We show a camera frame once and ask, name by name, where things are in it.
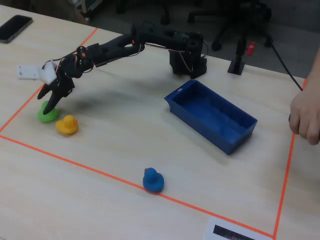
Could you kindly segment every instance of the blue bin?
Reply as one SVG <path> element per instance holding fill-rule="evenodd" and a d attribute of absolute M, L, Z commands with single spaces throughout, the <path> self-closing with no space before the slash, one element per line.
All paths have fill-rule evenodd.
<path fill-rule="evenodd" d="M 164 99 L 170 112 L 228 155 L 250 137 L 258 122 L 197 80 L 189 80 Z"/>

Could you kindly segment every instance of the smartphone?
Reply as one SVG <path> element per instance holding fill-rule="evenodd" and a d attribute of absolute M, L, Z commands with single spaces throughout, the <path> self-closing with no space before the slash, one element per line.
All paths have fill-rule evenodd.
<path fill-rule="evenodd" d="M 29 16 L 15 15 L 0 26 L 0 43 L 8 44 L 25 30 L 33 19 Z"/>

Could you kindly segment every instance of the green rubber duck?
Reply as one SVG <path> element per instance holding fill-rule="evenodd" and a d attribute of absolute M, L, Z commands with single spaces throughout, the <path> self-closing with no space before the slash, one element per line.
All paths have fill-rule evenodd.
<path fill-rule="evenodd" d="M 40 111 L 38 112 L 38 119 L 42 123 L 51 123 L 51 122 L 55 121 L 59 115 L 58 110 L 55 108 L 51 112 L 49 112 L 48 114 L 44 115 L 44 110 L 45 110 L 45 107 L 47 106 L 47 104 L 48 104 L 48 101 L 44 101 L 42 103 Z"/>

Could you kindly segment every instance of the blue rubber duck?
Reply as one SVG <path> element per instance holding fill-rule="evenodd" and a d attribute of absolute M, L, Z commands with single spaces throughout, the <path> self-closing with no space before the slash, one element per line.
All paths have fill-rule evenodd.
<path fill-rule="evenodd" d="M 149 167 L 144 170 L 143 186 L 145 189 L 153 193 L 160 193 L 164 185 L 164 177 L 154 168 Z"/>

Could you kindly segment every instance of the orange tape border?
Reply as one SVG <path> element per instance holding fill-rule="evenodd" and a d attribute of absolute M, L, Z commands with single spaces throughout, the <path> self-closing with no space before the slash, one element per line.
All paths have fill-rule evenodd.
<path fill-rule="evenodd" d="M 304 79 L 303 86 L 302 86 L 303 89 L 306 87 L 306 84 L 307 84 L 307 79 Z M 277 212 L 276 220 L 275 220 L 275 224 L 274 224 L 273 235 L 272 235 L 272 239 L 274 239 L 274 240 L 276 240 L 276 238 L 277 238 L 282 208 L 284 206 L 286 188 L 287 188 L 288 177 L 289 177 L 289 172 L 290 172 L 291 158 L 292 158 L 292 153 L 294 151 L 294 146 L 295 146 L 295 138 L 296 138 L 296 135 L 292 134 L 291 143 L 290 143 L 290 150 L 289 150 L 289 155 L 288 155 L 288 161 L 286 163 L 285 175 L 284 175 L 284 180 L 283 180 L 281 198 L 280 198 L 280 203 L 279 203 L 278 212 Z"/>
<path fill-rule="evenodd" d="M 98 28 L 95 28 L 94 31 L 81 43 L 81 45 L 84 45 L 84 44 L 97 32 L 97 30 L 98 30 Z M 307 80 L 305 79 L 305 80 L 304 80 L 304 83 L 303 83 L 303 88 L 306 86 L 306 83 L 307 83 Z M 41 88 L 42 88 L 42 86 L 41 86 L 41 87 L 18 109 L 18 111 L 0 128 L 0 133 L 12 122 L 12 120 L 13 120 L 14 118 L 27 106 L 27 104 L 37 95 L 37 93 L 41 90 Z M 172 201 L 172 202 L 175 202 L 175 203 L 177 203 L 177 204 L 183 205 L 183 206 L 185 206 L 185 207 L 188 207 L 188 208 L 197 210 L 197 211 L 199 211 L 199 212 L 202 212 L 202 213 L 211 215 L 211 216 L 213 216 L 213 217 L 216 217 L 216 218 L 225 220 L 225 221 L 227 221 L 227 222 L 236 224 L 236 225 L 238 225 L 238 226 L 241 226 L 241 227 L 243 227 L 243 228 L 249 229 L 249 230 L 254 231 L 254 232 L 256 232 L 256 233 L 262 234 L 262 235 L 264 235 L 264 236 L 267 236 L 267 237 L 269 237 L 269 238 L 272 238 L 273 240 L 276 240 L 276 238 L 277 238 L 277 233 L 278 233 L 278 229 L 279 229 L 279 224 L 280 224 L 280 218 L 281 218 L 282 208 L 283 208 L 283 204 L 284 204 L 284 200 L 285 200 L 287 182 L 288 182 L 290 165 L 291 165 L 291 158 L 292 158 L 292 153 L 293 153 L 294 143 L 295 143 L 295 136 L 296 136 L 296 135 L 293 134 L 293 135 L 292 135 L 292 138 L 291 138 L 290 150 L 289 150 L 289 155 L 288 155 L 288 161 L 287 161 L 287 165 L 286 165 L 286 170 L 285 170 L 285 175 L 284 175 L 284 180 L 283 180 L 283 186 L 282 186 L 282 192 L 281 192 L 281 197 L 280 197 L 280 202 L 279 202 L 279 207 L 278 207 L 278 211 L 277 211 L 277 216 L 276 216 L 276 221 L 275 221 L 275 225 L 274 225 L 273 234 L 264 232 L 264 231 L 262 231 L 262 230 L 259 230 L 259 229 L 257 229 L 257 228 L 254 228 L 254 227 L 252 227 L 252 226 L 246 225 L 246 224 L 244 224 L 244 223 L 241 223 L 241 222 L 232 220 L 232 219 L 227 218 L 227 217 L 225 217 L 225 216 L 218 215 L 218 214 L 216 214 L 216 213 L 214 213 L 214 212 L 211 212 L 211 211 L 205 210 L 205 209 L 203 209 L 203 208 L 200 208 L 200 207 L 191 205 L 191 204 L 189 204 L 189 203 L 180 201 L 180 200 L 178 200 L 178 199 L 175 199 L 175 198 L 173 198 L 173 197 L 167 196 L 167 195 L 165 195 L 165 194 L 157 193 L 156 195 L 158 195 L 158 196 L 160 196 L 160 197 L 162 197 L 162 198 L 165 198 L 165 199 L 167 199 L 167 200 L 170 200 L 170 201 Z M 41 150 L 41 149 L 39 149 L 39 148 L 37 148 L 37 147 L 28 145 L 28 144 L 26 144 L 26 143 L 20 142 L 20 141 L 18 141 L 18 140 L 15 140 L 15 139 L 12 139 L 12 138 L 9 138 L 9 137 L 6 137 L 6 136 L 4 136 L 4 135 L 0 135 L 0 138 L 1 138 L 1 139 L 4 139 L 4 140 L 7 140 L 7 141 L 10 141 L 10 142 L 12 142 L 12 143 L 15 143 L 15 144 L 24 146 L 24 147 L 29 148 L 29 149 L 31 149 L 31 150 L 37 151 L 37 152 L 39 152 L 39 153 L 48 155 L 48 156 L 50 156 L 50 157 L 53 157 L 53 158 L 56 158 L 56 159 L 65 161 L 65 162 L 70 163 L 70 164 L 73 164 L 73 165 L 75 165 L 75 166 L 78 166 L 78 167 L 87 169 L 87 170 L 89 170 L 89 171 L 92 171 L 92 172 L 95 172 L 95 173 L 104 175 L 104 176 L 106 176 L 106 177 L 109 177 L 109 178 L 111 178 L 111 179 L 117 180 L 117 181 L 122 182 L 122 183 L 124 183 L 124 184 L 130 185 L 130 186 L 132 186 L 132 187 L 135 187 L 135 188 L 138 188 L 138 189 L 141 189 L 141 190 L 146 190 L 143 186 L 138 185 L 138 184 L 136 184 L 136 183 L 133 183 L 133 182 L 124 180 L 124 179 L 122 179 L 122 178 L 120 178 L 120 177 L 111 175 L 111 174 L 109 174 L 109 173 L 103 172 L 103 171 L 101 171 L 101 170 L 92 168 L 92 167 L 87 166 L 87 165 L 84 165 L 84 164 L 81 164 L 81 163 L 78 163 L 78 162 L 69 160 L 69 159 L 67 159 L 67 158 L 58 156 L 58 155 L 56 155 L 56 154 L 53 154 L 53 153 L 50 153 L 50 152 Z"/>

